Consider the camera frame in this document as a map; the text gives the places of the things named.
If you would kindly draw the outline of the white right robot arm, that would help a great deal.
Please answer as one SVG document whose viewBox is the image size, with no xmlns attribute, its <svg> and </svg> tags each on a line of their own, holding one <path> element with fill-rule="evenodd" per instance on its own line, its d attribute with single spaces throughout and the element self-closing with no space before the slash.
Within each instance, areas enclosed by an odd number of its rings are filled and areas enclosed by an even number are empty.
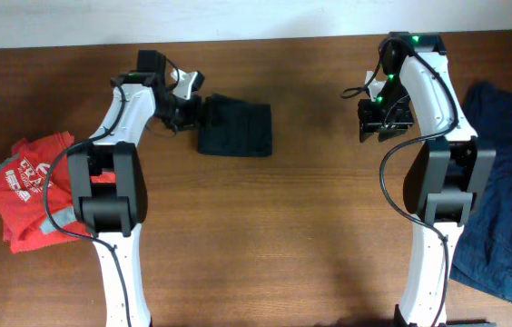
<svg viewBox="0 0 512 327">
<path fill-rule="evenodd" d="M 409 276 L 395 306 L 395 326 L 446 326 L 450 268 L 458 240 L 482 200 L 495 150 L 483 144 L 460 107 L 438 34 L 391 32 L 379 44 L 375 71 L 359 100 L 359 139 L 381 142 L 417 125 L 420 135 L 390 149 L 379 165 L 379 186 L 394 153 L 420 149 L 402 186 L 403 203 L 389 205 L 412 224 Z"/>
</svg>

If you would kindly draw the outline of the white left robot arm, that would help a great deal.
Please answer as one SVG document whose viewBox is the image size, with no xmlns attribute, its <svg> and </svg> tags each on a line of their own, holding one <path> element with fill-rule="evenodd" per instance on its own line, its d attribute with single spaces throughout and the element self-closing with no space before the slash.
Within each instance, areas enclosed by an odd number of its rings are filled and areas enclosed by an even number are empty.
<svg viewBox="0 0 512 327">
<path fill-rule="evenodd" d="M 148 194 L 137 148 L 152 118 L 174 133 L 197 125 L 203 81 L 158 51 L 139 51 L 135 69 L 111 81 L 113 100 L 97 130 L 67 152 L 74 214 L 98 255 L 108 326 L 153 323 L 140 263 Z"/>
</svg>

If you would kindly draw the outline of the black t-shirt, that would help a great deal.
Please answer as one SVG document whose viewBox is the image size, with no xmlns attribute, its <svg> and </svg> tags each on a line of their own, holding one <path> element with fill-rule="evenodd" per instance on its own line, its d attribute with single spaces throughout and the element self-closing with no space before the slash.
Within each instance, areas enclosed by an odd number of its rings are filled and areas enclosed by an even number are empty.
<svg viewBox="0 0 512 327">
<path fill-rule="evenodd" d="M 270 104 L 255 104 L 212 94 L 204 104 L 198 132 L 200 154 L 227 157 L 272 155 Z"/>
</svg>

